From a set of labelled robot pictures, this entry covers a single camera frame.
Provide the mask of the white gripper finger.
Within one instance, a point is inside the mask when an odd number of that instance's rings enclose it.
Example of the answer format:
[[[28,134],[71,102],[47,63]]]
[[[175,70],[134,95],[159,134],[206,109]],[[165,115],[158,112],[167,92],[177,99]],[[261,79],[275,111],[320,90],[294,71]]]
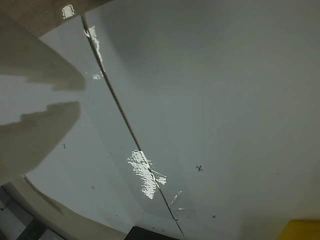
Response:
[[[77,101],[50,104],[45,111],[22,114],[0,126],[0,184],[36,168],[80,118]]]
[[[55,91],[83,91],[84,77],[66,59],[21,25],[0,13],[0,73],[50,84]]]

